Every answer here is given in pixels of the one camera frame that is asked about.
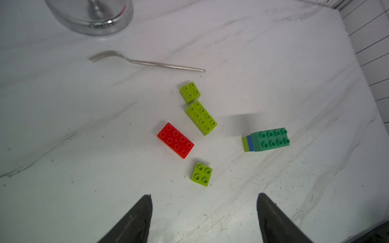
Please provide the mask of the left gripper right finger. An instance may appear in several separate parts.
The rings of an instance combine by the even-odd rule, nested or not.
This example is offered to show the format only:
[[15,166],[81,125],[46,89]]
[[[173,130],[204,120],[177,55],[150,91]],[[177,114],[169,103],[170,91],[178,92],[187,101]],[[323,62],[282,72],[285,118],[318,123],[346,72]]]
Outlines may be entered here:
[[258,195],[256,206],[264,243],[312,243],[265,193]]

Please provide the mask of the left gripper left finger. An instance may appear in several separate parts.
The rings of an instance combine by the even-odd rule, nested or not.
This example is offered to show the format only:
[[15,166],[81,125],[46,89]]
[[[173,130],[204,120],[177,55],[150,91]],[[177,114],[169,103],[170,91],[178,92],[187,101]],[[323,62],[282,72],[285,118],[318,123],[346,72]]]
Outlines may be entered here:
[[144,195],[99,243],[146,243],[151,226],[153,203]]

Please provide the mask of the lime lego brick front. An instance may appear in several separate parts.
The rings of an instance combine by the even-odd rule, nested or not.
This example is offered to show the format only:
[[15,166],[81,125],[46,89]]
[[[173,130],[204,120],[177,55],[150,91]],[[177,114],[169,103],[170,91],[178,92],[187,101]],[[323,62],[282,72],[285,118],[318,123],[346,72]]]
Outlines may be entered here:
[[249,152],[250,148],[246,136],[242,137],[242,143],[243,143],[244,152]]

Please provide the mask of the blue lego brick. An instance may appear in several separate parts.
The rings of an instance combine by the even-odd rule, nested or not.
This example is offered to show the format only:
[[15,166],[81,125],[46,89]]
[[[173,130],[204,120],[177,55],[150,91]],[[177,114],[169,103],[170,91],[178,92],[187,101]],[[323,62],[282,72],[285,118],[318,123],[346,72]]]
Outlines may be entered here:
[[254,150],[254,146],[253,146],[253,142],[252,142],[252,138],[250,135],[248,135],[246,137],[246,140],[247,140],[247,148],[245,149],[246,152],[249,152],[249,151],[255,151]]

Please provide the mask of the dark green lego brick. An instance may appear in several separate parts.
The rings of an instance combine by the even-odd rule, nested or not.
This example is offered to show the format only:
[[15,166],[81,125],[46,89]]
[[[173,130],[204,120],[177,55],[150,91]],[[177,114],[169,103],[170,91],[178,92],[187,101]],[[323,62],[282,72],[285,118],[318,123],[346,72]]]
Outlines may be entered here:
[[278,128],[266,131],[259,131],[251,135],[254,151],[266,151],[290,145],[288,131],[285,128]]

